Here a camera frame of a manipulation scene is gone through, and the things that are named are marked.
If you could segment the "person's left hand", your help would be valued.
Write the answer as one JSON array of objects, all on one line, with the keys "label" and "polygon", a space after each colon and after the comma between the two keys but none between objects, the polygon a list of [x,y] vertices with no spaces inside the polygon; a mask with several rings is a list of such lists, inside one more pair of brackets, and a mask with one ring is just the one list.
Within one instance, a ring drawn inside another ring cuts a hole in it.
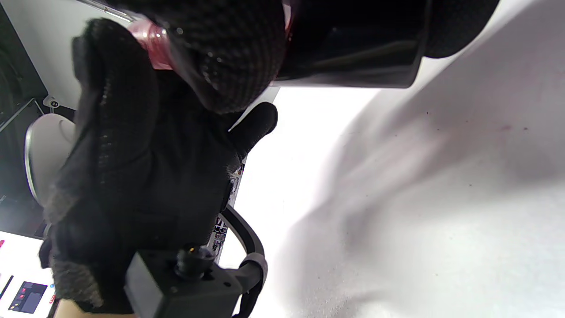
[{"label": "person's left hand", "polygon": [[155,70],[125,27],[93,19],[72,42],[81,86],[72,147],[44,204],[41,265],[57,318],[133,316],[126,270],[140,249],[208,243],[231,174],[277,125],[272,103],[217,114]]}]

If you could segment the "person's right hand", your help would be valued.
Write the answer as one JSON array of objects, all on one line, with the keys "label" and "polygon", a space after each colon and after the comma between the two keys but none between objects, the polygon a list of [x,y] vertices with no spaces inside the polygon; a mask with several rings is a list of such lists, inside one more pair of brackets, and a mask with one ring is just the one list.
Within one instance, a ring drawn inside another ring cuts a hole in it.
[{"label": "person's right hand", "polygon": [[269,85],[408,88],[423,58],[454,56],[498,0],[107,0],[143,16],[155,68],[217,113]]}]

